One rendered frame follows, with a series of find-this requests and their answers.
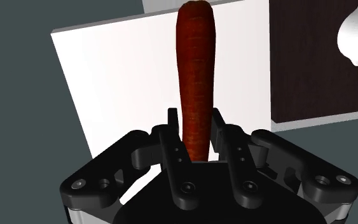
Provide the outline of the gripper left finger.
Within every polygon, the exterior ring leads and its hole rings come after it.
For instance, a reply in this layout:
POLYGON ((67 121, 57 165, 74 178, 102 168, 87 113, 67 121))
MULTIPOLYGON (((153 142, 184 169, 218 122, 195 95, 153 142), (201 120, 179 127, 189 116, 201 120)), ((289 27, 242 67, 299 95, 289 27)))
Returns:
POLYGON ((102 209, 114 204, 149 167, 162 164, 169 177, 174 204, 196 209, 200 198, 189 175, 191 160, 178 134, 177 110, 168 110, 168 122, 150 133, 133 130, 69 176, 60 185, 69 209, 102 209))

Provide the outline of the orange carrot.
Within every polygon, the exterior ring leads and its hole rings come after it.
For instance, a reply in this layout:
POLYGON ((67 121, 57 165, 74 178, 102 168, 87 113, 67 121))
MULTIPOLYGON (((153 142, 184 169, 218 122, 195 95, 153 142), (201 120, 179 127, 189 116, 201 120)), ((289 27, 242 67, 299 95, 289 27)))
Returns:
POLYGON ((214 94, 216 26, 210 3, 188 1, 178 10, 176 58, 182 141, 192 161, 207 161, 214 94))

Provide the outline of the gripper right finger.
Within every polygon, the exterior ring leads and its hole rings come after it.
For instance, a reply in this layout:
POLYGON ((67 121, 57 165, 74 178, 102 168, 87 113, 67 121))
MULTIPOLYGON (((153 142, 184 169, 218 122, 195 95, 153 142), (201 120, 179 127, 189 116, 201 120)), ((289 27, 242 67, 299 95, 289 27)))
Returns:
POLYGON ((273 183, 318 204, 352 204, 358 179, 265 129, 246 134, 212 111, 213 148, 227 161, 234 196, 266 195, 273 183))

